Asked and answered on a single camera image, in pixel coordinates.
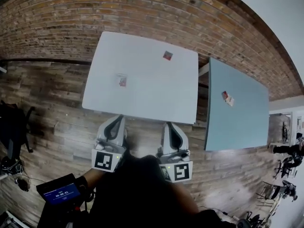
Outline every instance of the office chair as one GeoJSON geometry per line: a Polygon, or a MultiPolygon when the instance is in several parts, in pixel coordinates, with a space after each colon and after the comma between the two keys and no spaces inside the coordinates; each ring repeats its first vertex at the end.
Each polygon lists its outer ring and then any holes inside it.
{"type": "Polygon", "coordinates": [[[23,110],[18,109],[16,104],[6,104],[1,101],[0,104],[0,142],[7,149],[8,156],[1,161],[1,168],[4,173],[17,174],[23,171],[19,158],[21,146],[26,145],[29,153],[33,150],[29,147],[27,139],[27,124],[32,111],[31,107],[27,115],[23,110]]]}

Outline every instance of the forearm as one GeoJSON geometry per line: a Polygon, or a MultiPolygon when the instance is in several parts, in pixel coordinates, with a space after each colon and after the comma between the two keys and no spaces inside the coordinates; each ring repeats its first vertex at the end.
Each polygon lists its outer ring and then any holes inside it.
{"type": "Polygon", "coordinates": [[[199,213],[197,204],[182,183],[171,183],[170,185],[177,201],[185,213],[188,213],[190,215],[199,213]]]}
{"type": "Polygon", "coordinates": [[[83,176],[86,179],[88,188],[93,190],[104,174],[104,171],[96,169],[90,169],[86,174],[84,174],[83,176]]]}

